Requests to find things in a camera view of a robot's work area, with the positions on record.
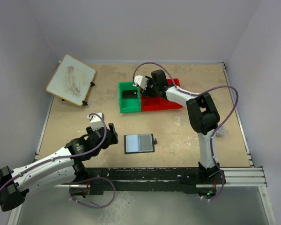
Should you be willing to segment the black card holder wallet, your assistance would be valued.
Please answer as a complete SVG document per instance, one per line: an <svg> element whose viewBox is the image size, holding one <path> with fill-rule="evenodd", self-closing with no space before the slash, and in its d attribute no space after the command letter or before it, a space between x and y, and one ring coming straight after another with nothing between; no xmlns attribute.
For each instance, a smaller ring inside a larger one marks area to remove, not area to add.
<svg viewBox="0 0 281 225"><path fill-rule="evenodd" d="M124 136L124 153L150 153L155 152L157 139L153 134L138 134Z"/></svg>

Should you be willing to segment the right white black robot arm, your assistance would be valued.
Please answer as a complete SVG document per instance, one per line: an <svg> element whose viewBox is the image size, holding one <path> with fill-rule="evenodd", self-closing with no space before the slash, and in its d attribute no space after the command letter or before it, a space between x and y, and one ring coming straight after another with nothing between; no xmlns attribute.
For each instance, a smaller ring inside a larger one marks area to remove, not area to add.
<svg viewBox="0 0 281 225"><path fill-rule="evenodd" d="M213 183L220 174L216 155L214 132L218 128L220 115L209 93L200 95L184 90L175 82L169 84L163 70L155 70L151 76L137 75L134 86L141 88L147 97L160 97L168 102L186 107L192 129L198 134L200 161L198 179L203 183Z"/></svg>

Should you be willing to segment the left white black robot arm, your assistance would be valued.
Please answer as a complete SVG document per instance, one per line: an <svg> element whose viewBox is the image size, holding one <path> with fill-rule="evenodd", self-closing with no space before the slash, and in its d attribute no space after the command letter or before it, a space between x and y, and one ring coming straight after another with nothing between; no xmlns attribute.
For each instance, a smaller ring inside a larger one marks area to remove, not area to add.
<svg viewBox="0 0 281 225"><path fill-rule="evenodd" d="M59 184L82 184L97 180L83 162L97 156L102 149L118 144L113 123L87 127L86 134L72 139L51 155L29 165L0 169L0 208L10 211L25 201L33 191Z"/></svg>

